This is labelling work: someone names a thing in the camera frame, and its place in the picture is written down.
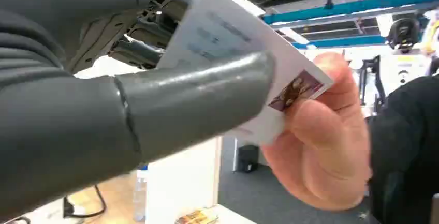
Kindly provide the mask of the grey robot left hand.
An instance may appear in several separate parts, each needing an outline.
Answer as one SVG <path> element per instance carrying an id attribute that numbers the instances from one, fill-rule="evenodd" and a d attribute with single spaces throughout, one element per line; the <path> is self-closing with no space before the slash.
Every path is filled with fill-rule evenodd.
<path id="1" fill-rule="evenodd" d="M 1 222 L 199 144 L 258 115 L 267 52 L 207 66 L 91 79 L 91 37 L 110 43 L 151 0 L 1 0 Z"/>

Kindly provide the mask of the person's hand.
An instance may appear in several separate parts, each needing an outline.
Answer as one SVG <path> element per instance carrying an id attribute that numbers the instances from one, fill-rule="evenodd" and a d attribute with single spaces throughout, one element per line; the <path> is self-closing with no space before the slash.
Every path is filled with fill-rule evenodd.
<path id="1" fill-rule="evenodd" d="M 314 63 L 332 87 L 288 108 L 283 132 L 261 150 L 291 195 L 314 208 L 347 210 L 361 203 L 372 175 L 368 128 L 344 56 L 326 52 Z"/>

